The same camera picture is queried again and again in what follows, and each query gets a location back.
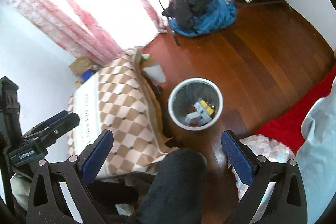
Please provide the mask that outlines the brown paper bag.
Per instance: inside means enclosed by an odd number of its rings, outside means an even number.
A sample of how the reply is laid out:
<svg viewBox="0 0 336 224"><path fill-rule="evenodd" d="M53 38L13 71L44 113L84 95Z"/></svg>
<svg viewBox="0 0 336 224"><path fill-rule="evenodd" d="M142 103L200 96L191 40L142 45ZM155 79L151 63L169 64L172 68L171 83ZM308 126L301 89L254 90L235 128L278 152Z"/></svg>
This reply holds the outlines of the brown paper bag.
<svg viewBox="0 0 336 224"><path fill-rule="evenodd" d="M96 63L89 57L79 57L68 67L77 76L81 76L85 71L90 70Z"/></svg>

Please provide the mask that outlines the red blanket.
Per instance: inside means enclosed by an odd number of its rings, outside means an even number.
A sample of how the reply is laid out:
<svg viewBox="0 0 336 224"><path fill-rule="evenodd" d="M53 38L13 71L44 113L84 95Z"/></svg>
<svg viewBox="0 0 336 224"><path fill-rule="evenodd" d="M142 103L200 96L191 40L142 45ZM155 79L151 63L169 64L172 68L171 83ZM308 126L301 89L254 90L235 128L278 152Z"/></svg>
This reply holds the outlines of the red blanket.
<svg viewBox="0 0 336 224"><path fill-rule="evenodd" d="M335 68L333 68L320 82L315 84L284 114L262 125L256 130L255 134L279 141L296 154L305 142L301 133L303 120L308 111L320 98L330 94L334 78Z"/></svg>

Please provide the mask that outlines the pink white toothpaste box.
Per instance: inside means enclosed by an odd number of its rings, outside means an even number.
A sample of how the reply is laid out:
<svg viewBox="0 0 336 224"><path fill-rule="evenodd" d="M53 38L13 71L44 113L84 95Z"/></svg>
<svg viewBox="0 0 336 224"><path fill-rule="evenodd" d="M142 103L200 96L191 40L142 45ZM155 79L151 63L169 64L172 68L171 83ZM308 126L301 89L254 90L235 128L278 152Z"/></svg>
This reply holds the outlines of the pink white toothpaste box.
<svg viewBox="0 0 336 224"><path fill-rule="evenodd" d="M198 111L195 111L187 114L185 117L185 121L187 124L193 124L196 123L201 118L202 118L201 114Z"/></svg>

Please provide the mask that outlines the yellow red box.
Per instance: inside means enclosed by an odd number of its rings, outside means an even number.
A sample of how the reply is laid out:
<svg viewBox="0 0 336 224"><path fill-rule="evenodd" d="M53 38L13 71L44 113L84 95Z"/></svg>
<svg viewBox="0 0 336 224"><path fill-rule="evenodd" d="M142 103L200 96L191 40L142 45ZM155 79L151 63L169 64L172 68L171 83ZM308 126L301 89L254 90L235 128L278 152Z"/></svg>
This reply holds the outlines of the yellow red box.
<svg viewBox="0 0 336 224"><path fill-rule="evenodd" d="M213 106L212 104L206 102L203 99L199 99L198 103L202 106L202 108L205 110L205 112L209 115L212 116L215 112L215 106Z"/></svg>

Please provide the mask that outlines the white blue long box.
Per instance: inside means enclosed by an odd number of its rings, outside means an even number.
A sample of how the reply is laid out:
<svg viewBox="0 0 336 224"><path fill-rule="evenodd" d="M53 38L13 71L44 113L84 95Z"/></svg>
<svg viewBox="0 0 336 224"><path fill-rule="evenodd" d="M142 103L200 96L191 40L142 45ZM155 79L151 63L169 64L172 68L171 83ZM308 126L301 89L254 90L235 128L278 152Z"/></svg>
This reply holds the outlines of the white blue long box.
<svg viewBox="0 0 336 224"><path fill-rule="evenodd" d="M212 121L212 116L209 116L198 102L194 103L194 108L201 114L202 118L207 123L209 123L210 121Z"/></svg>

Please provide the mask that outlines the black fuzzy trouser leg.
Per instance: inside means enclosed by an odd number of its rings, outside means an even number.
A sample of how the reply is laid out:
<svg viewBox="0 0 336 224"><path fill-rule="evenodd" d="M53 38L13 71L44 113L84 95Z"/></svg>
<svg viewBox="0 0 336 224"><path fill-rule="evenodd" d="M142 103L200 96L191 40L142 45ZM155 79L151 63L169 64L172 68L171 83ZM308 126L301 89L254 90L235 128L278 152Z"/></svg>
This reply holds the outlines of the black fuzzy trouser leg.
<svg viewBox="0 0 336 224"><path fill-rule="evenodd" d="M201 223L206 171L206 159L197 151L179 149L169 153L130 218L118 215L116 205L138 201L134 187L96 180L88 190L108 223Z"/></svg>

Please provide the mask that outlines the white round trash bin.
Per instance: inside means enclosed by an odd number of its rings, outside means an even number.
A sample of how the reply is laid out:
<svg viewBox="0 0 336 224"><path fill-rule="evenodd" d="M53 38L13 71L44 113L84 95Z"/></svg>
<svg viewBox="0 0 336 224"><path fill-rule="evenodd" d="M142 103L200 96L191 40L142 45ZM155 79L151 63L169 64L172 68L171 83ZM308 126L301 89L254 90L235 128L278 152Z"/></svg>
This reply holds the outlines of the white round trash bin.
<svg viewBox="0 0 336 224"><path fill-rule="evenodd" d="M168 112L182 129L202 131L214 125L224 107L220 89L210 80L191 78L173 88L168 99Z"/></svg>

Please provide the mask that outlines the checkered table cloth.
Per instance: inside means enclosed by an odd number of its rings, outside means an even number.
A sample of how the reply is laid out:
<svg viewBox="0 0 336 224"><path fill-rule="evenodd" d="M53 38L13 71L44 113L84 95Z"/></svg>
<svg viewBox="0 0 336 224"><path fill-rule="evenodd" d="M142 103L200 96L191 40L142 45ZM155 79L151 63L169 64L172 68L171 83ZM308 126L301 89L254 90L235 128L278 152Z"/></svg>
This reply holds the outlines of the checkered table cloth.
<svg viewBox="0 0 336 224"><path fill-rule="evenodd" d="M79 125L68 132L69 155L80 155L103 130L113 147L97 178L128 173L156 174L159 163L177 147L167 147L161 106L140 69L141 48L122 53L88 79L70 98L68 112Z"/></svg>

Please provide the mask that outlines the checkered pink bedding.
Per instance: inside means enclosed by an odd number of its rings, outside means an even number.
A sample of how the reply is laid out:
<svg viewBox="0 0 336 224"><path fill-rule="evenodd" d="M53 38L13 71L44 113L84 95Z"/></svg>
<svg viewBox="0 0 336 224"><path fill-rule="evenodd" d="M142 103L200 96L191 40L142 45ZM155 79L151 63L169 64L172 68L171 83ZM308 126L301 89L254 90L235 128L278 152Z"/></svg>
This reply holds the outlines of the checkered pink bedding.
<svg viewBox="0 0 336 224"><path fill-rule="evenodd" d="M227 223L335 223L335 85L301 124L295 158L269 161L232 131L222 134L224 153L248 186Z"/></svg>

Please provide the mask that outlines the blue black clothes pile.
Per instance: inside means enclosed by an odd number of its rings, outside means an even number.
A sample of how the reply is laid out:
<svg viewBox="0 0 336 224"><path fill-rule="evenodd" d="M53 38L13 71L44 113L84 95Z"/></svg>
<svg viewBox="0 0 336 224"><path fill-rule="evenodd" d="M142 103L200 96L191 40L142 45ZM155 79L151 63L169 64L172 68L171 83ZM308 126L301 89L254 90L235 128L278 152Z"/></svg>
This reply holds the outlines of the blue black clothes pile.
<svg viewBox="0 0 336 224"><path fill-rule="evenodd" d="M196 37L231 26L237 16L232 0L172 0L162 12L174 32Z"/></svg>

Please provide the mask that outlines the black clothes rack pole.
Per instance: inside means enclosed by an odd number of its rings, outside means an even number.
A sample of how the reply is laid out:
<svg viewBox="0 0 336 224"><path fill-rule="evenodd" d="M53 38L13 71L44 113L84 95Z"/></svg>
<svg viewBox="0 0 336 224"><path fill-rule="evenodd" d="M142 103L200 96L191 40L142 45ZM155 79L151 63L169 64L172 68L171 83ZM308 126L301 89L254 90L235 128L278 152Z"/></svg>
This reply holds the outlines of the black clothes rack pole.
<svg viewBox="0 0 336 224"><path fill-rule="evenodd" d="M162 5L162 2L161 0L158 0L161 8L162 8L162 11L165 10L164 6ZM171 26L171 17L165 15L165 18L167 19L167 24L168 24L168 27L169 27L169 33L171 33L176 45L179 47L180 46L180 43L179 43L179 40L178 40L178 37L177 37L177 34L175 33L175 30L172 28Z"/></svg>

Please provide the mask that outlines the blue lid white jar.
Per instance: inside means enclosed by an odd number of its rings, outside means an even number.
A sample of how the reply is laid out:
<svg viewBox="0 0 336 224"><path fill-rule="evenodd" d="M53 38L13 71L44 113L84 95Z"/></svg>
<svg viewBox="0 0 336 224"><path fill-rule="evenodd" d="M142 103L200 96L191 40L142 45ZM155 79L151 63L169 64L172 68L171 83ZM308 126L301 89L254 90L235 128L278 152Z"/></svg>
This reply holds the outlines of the blue lid white jar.
<svg viewBox="0 0 336 224"><path fill-rule="evenodd" d="M95 70L93 69L88 69L86 71L84 71L81 75L81 79L84 82L86 82L88 79L90 79L94 74L96 73Z"/></svg>

